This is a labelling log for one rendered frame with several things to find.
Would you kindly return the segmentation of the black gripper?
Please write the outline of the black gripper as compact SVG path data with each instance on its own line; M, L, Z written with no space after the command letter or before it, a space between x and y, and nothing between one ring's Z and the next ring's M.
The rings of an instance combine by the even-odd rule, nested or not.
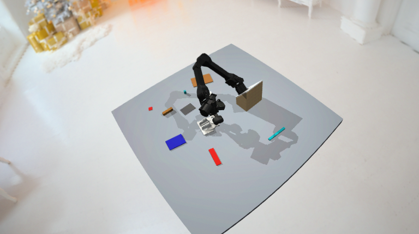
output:
M218 106L212 108L212 111L210 112L210 116L214 115L215 117L212 119L214 125L218 125L220 123L223 123L224 119L222 118L222 116L218 115L217 113L217 108Z

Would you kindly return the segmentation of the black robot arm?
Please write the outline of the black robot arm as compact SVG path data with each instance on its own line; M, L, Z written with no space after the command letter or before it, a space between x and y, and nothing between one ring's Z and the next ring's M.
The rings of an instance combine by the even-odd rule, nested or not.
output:
M200 113L204 117L208 117L210 112L212 111L212 108L218 106L217 112L219 110L225 109L225 104L218 99L216 101L216 94L211 93L208 90L208 87L205 85L201 66L208 67L211 70L213 70L218 75L222 76L225 79L225 83L227 83L231 87L235 87L238 95L245 92L248 88L244 85L244 79L241 77L238 77L235 74L228 73L226 70L221 68L219 65L214 63L210 56L206 53L202 53L198 58L196 63L193 66L193 71L196 79L197 84L197 97L199 99L201 107L199 108ZM238 84L237 84L238 83ZM205 100L204 100L205 99Z

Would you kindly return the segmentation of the red flat bar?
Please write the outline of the red flat bar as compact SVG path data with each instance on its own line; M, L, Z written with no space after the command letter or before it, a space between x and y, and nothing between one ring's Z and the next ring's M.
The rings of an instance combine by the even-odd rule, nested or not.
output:
M216 166L219 165L219 164L221 164L221 162L220 162L220 160L219 160L219 158L218 158L218 156L217 156L214 148L209 149L209 152L210 152L212 158L214 159L214 161L216 163Z

